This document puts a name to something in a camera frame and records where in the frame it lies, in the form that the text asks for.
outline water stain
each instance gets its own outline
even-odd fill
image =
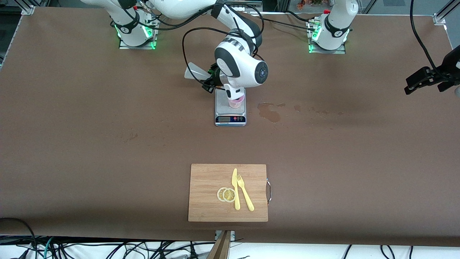
[[[259,115],[262,118],[266,118],[273,123],[279,122],[281,116],[276,111],[270,110],[271,106],[274,106],[274,104],[269,102],[259,103],[259,105],[257,105],[257,109],[259,109]]]

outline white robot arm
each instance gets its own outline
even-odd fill
[[[133,9],[136,0],[81,1],[103,7],[115,22],[120,38],[127,45],[140,46],[149,39],[145,27],[138,21],[145,24],[153,18],[143,10]],[[251,56],[251,53],[262,44],[262,35],[255,22],[235,12],[223,0],[150,0],[150,2],[163,15],[172,19],[189,18],[212,6],[210,14],[230,28],[231,35],[227,35],[214,51],[217,67],[214,67],[211,77],[205,80],[202,75],[200,78],[203,88],[208,92],[212,92],[215,87],[223,86],[229,100],[235,100],[244,95],[243,88],[256,87],[265,82],[268,76],[267,64]],[[196,75],[188,68],[185,77],[196,79]]]
[[[81,0],[83,3],[104,8],[115,23],[119,37],[129,46],[137,47],[144,44],[152,35],[146,33],[144,26],[133,21],[123,9],[126,9],[133,17],[139,21],[147,23],[152,20],[152,16],[142,10],[134,10],[136,1],[123,2],[117,0]]]
[[[313,40],[327,50],[335,50],[346,41],[350,24],[358,13],[356,0],[336,0],[329,14],[322,14],[321,27]]]

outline green led light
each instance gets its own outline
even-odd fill
[[[321,26],[318,26],[318,28],[316,28],[316,30],[313,32],[312,39],[314,41],[317,41],[320,33],[321,33]]]
[[[116,30],[118,37],[121,39],[120,32],[118,31],[118,28],[116,26],[115,26],[115,30]]]
[[[148,31],[145,26],[142,26],[142,30],[144,30],[145,36],[150,37],[152,35],[151,31]]]

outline floor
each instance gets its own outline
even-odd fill
[[[128,245],[127,249],[134,247],[137,243]],[[168,248],[178,248],[188,245],[188,242],[176,242]],[[148,242],[148,248],[153,249],[159,246],[158,242]],[[66,252],[75,259],[101,259],[116,247],[112,246],[72,246],[66,249]],[[130,253],[126,259],[143,259],[148,258],[144,245],[137,249],[139,253]],[[343,259],[347,245],[315,245],[315,244],[268,244],[268,243],[234,243],[231,245],[229,259]],[[198,255],[207,253],[211,250],[212,245],[195,246]],[[409,258],[409,247],[391,246],[394,252],[394,259]],[[18,258],[26,248],[16,246],[0,246],[0,259]],[[122,259],[126,249],[122,248],[117,251],[111,259]],[[390,250],[384,247],[384,252],[389,258],[392,258]],[[177,251],[167,256],[167,259],[187,259],[184,256],[189,255],[188,251]],[[32,259],[35,254],[30,252],[27,259]],[[379,246],[353,245],[346,257],[347,259],[368,259],[384,258]],[[414,247],[413,259],[458,259],[460,258],[460,248],[458,247]]]
[[[6,0],[0,0],[0,12],[2,4]],[[416,0],[414,5],[415,14],[431,15],[437,12],[447,3],[448,0]],[[50,6],[77,7],[77,8],[97,8],[96,6],[86,5],[79,0],[51,0]],[[408,14],[410,0],[379,0],[371,10],[371,14]],[[5,55],[9,42],[16,28],[19,16],[0,14],[0,57]],[[448,35],[453,47],[460,45],[460,8],[457,8],[446,19]],[[394,246],[395,259],[408,258],[408,247]],[[210,245],[201,246],[197,252],[206,252],[211,249]],[[294,245],[294,244],[250,244],[244,243],[231,249],[230,259],[251,256],[257,258],[316,258],[316,259],[340,259],[343,258],[346,245]],[[0,246],[0,259],[18,258],[25,248],[16,246]],[[76,258],[104,258],[110,253],[112,248],[105,247],[76,247],[71,250]],[[122,258],[124,253],[117,254],[114,259]],[[129,259],[143,258],[138,253],[132,253]],[[348,259],[357,258],[383,258],[379,246],[359,246],[354,245],[348,254]],[[460,248],[453,247],[416,247],[413,254],[414,259],[427,258],[460,258]]]

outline lemon slice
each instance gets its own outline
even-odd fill
[[[224,200],[226,202],[233,202],[235,200],[235,190],[227,188],[224,190]]]
[[[224,191],[227,189],[227,187],[222,187],[219,189],[219,191],[217,191],[217,199],[219,199],[219,201],[225,201],[224,200]]]

